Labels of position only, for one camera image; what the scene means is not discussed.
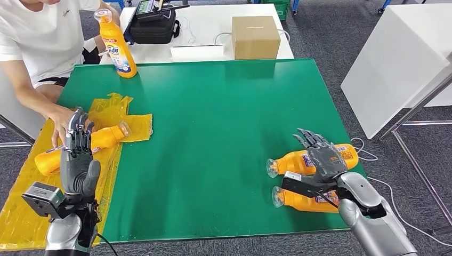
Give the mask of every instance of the person's hand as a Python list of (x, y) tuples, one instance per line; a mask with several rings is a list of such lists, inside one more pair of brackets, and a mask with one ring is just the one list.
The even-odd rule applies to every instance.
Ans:
[(66, 141), (66, 131), (68, 129), (68, 124), (73, 115), (74, 112), (72, 110), (61, 107), (53, 115), (50, 116), (50, 119), (52, 119), (54, 123), (52, 134), (52, 146), (54, 148), (58, 146), (58, 137), (60, 137), (64, 145)]

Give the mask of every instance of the green table mat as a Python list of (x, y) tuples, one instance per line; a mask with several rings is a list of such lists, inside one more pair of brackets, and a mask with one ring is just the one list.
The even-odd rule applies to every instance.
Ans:
[[(345, 229), (338, 214), (275, 208), (267, 158), (303, 149), (297, 127), (350, 142), (312, 59), (78, 66), (60, 98), (133, 97), (154, 115), (149, 141), (123, 146), (104, 236), (111, 242)], [(363, 174), (361, 165), (353, 169)]]

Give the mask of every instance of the person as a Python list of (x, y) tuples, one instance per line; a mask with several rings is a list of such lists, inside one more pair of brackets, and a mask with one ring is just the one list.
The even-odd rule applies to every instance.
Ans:
[(56, 104), (74, 65), (99, 63), (106, 47), (98, 35), (84, 41), (80, 10), (109, 9), (102, 0), (1, 0), (0, 66), (16, 98), (54, 121), (52, 145), (65, 141), (72, 115)]

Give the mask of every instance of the yellow cloth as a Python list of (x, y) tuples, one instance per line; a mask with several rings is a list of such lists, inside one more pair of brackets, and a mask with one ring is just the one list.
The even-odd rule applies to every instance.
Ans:
[[(149, 140), (152, 134), (152, 115), (127, 116), (130, 97), (111, 93), (109, 99), (94, 99), (88, 117), (101, 129), (125, 121), (132, 133), (123, 142)], [(10, 190), (10, 195), (0, 213), (0, 251), (40, 249), (45, 247), (45, 235), (49, 228), (48, 218), (38, 216), (21, 198), (21, 195), (35, 181), (61, 188), (60, 175), (43, 176), (37, 169), (36, 155), (52, 148), (50, 137), (53, 133), (53, 122), (49, 119), (31, 148), (19, 176)], [(101, 174), (96, 188), (96, 199), (99, 203), (101, 222), (98, 230), (101, 233), (107, 219), (108, 207), (115, 186), (116, 172), (121, 156), (122, 143), (113, 148), (106, 148), (94, 155), (101, 163)]]

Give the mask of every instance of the yellow plastic bottle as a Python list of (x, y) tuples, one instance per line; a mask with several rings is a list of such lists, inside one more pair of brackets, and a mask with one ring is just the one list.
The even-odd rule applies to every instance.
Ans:
[[(91, 134), (91, 151), (98, 152), (102, 148), (111, 148), (118, 141), (130, 134), (130, 128), (125, 122), (107, 127)], [(57, 174), (60, 170), (60, 154), (62, 146), (43, 152), (35, 157), (38, 170), (45, 176)]]
[[(344, 158), (348, 170), (354, 168), (358, 164), (358, 154), (352, 145), (337, 144), (334, 146), (337, 148), (342, 158)], [(311, 159), (309, 159), (306, 150), (290, 152), (278, 160), (267, 160), (267, 172), (270, 177), (274, 178), (279, 174), (285, 174), (286, 171), (311, 175), (316, 172), (316, 167)]]
[[(324, 194), (324, 196), (338, 205), (339, 198), (336, 192), (330, 191)], [(309, 198), (299, 195), (292, 191), (282, 189), (278, 186), (273, 187), (272, 191), (273, 205), (280, 207), (282, 205), (291, 206), (299, 211), (303, 212), (330, 212), (337, 213), (337, 208), (332, 206), (329, 202), (323, 199), (321, 196)]]
[(121, 77), (131, 78), (136, 75), (136, 64), (124, 40), (123, 32), (112, 22), (111, 11), (99, 9), (94, 17), (100, 25), (100, 36), (107, 47), (116, 71)]

